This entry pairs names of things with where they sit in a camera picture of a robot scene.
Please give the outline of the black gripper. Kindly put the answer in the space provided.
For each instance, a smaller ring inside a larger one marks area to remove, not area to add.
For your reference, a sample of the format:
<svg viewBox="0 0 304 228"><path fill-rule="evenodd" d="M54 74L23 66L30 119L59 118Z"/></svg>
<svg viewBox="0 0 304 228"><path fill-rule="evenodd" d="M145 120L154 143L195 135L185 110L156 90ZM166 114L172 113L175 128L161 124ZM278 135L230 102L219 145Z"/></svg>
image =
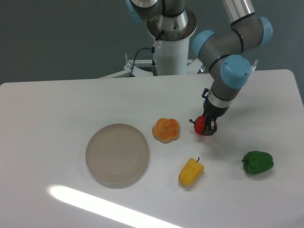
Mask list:
<svg viewBox="0 0 304 228"><path fill-rule="evenodd" d="M216 119L227 111L230 101L218 98L211 88L204 89L202 98L205 99L203 103L205 122L201 133L203 136L212 136L218 129Z"/></svg>

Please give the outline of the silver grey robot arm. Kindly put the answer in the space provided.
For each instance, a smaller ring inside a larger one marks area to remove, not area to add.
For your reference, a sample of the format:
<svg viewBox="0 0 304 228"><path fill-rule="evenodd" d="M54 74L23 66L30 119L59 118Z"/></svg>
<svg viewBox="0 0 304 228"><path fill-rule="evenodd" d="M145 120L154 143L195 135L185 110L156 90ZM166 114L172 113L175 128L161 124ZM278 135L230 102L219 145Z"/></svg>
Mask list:
<svg viewBox="0 0 304 228"><path fill-rule="evenodd" d="M242 57L246 50L267 43L273 35L270 21L258 17L249 0L222 2L230 31L217 35L212 30L195 33L197 19L183 0L128 0L126 5L136 21L146 21L153 37L152 73L181 75L187 71L188 50L192 49L205 72L213 78L203 91L203 114L193 121L199 135L211 136L217 118L230 107L255 65Z"/></svg>

